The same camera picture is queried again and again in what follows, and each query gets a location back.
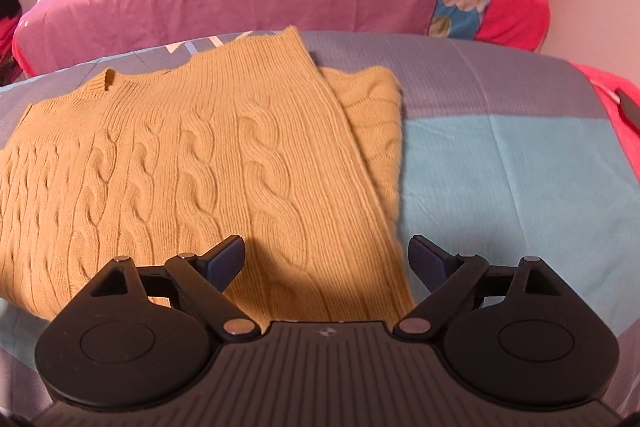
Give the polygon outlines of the tan cable-knit cardigan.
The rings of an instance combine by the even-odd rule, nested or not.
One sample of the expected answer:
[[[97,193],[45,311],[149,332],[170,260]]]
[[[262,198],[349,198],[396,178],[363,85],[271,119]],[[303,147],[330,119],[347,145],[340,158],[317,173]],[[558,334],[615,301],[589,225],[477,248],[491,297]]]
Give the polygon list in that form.
[[[320,67],[295,28],[174,70],[107,70],[26,107],[1,152],[1,295],[50,320],[112,258],[161,265],[243,237],[228,295],[273,320],[395,322],[392,72]]]

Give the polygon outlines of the dark phone on bed edge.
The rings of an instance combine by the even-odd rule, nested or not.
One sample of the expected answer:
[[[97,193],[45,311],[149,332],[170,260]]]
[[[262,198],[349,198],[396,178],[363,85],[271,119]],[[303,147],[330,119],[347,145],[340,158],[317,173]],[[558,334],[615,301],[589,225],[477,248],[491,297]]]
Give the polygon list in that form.
[[[626,125],[634,130],[637,134],[640,133],[640,106],[636,103],[631,96],[622,89],[616,89],[614,93],[618,100],[618,113],[620,118],[626,122]]]

